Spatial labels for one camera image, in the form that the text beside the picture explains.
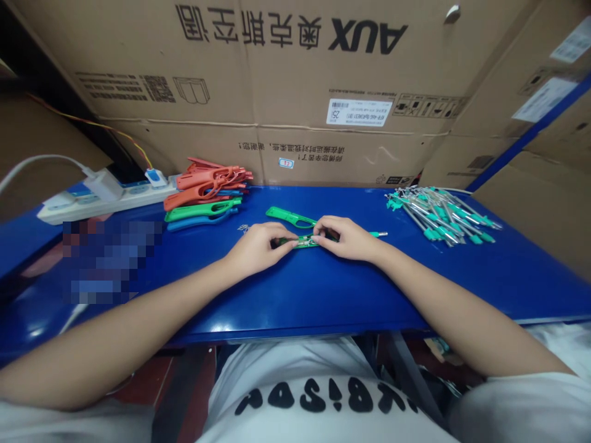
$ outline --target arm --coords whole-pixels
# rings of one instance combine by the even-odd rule
[[[58,410],[99,400],[220,292],[274,265],[297,244],[271,249],[271,240],[281,237],[297,238],[280,223],[254,225],[223,259],[32,350],[0,371],[0,397]]]
[[[324,230],[340,235],[338,243]],[[509,317],[440,276],[348,218],[325,216],[314,228],[320,246],[336,255],[373,263],[404,292],[431,327],[472,368],[487,377],[541,372],[574,374]]]

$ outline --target forearm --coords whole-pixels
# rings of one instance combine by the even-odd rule
[[[382,243],[373,262],[454,352],[479,373],[487,377],[573,373],[505,314],[398,249]]]
[[[0,372],[0,397],[75,410],[100,399],[241,277],[217,261],[117,306],[34,349]]]

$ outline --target blue plastic handle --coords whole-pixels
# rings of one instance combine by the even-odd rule
[[[215,216],[215,215],[201,215],[199,217],[190,217],[184,218],[183,220],[173,221],[172,223],[168,224],[166,228],[170,232],[180,231],[181,229],[191,228],[192,226],[199,226],[199,225],[217,225],[221,223],[226,218],[230,216],[230,214],[236,214],[238,212],[238,208],[230,208],[222,215]]]
[[[217,195],[234,195],[241,197],[244,194],[240,190],[220,190]]]

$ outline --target blue shelf frame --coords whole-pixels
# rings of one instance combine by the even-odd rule
[[[579,83],[570,94],[563,98],[550,112],[548,112],[538,123],[533,125],[529,131],[521,136],[504,154],[491,164],[479,177],[466,188],[467,191],[474,192],[484,185],[494,174],[500,171],[517,154],[519,154],[529,142],[531,142],[540,131],[547,128],[564,111],[566,111],[574,102],[584,95],[591,88],[591,74],[589,74],[581,83]]]

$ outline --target orange wire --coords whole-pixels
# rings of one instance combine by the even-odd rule
[[[150,161],[150,159],[148,158],[148,155],[146,154],[146,151],[144,151],[142,149],[142,147],[140,145],[138,145],[137,142],[130,135],[126,134],[125,132],[122,132],[122,131],[120,131],[118,129],[115,129],[114,127],[111,127],[111,126],[103,125],[101,123],[96,123],[94,121],[90,121],[90,120],[82,119],[80,117],[76,117],[76,116],[72,116],[72,115],[69,115],[69,114],[65,114],[65,113],[63,113],[61,111],[58,111],[53,106],[48,105],[46,102],[44,102],[39,97],[36,97],[35,95],[29,94],[29,93],[27,93],[27,95],[29,97],[31,97],[34,101],[36,101],[37,103],[39,103],[40,105],[45,106],[48,110],[53,111],[56,114],[61,115],[62,117],[66,117],[66,118],[69,118],[69,119],[72,119],[72,120],[76,120],[76,121],[79,121],[79,122],[82,122],[82,123],[86,123],[86,124],[89,124],[89,125],[98,126],[98,127],[104,128],[104,129],[108,129],[108,130],[111,130],[113,132],[116,132],[117,134],[122,135],[123,137],[127,137],[134,144],[134,146],[137,149],[140,150],[140,152],[142,153],[143,158],[146,160],[146,163],[148,164],[149,168],[150,169],[154,169],[154,167],[152,166],[152,162]]]

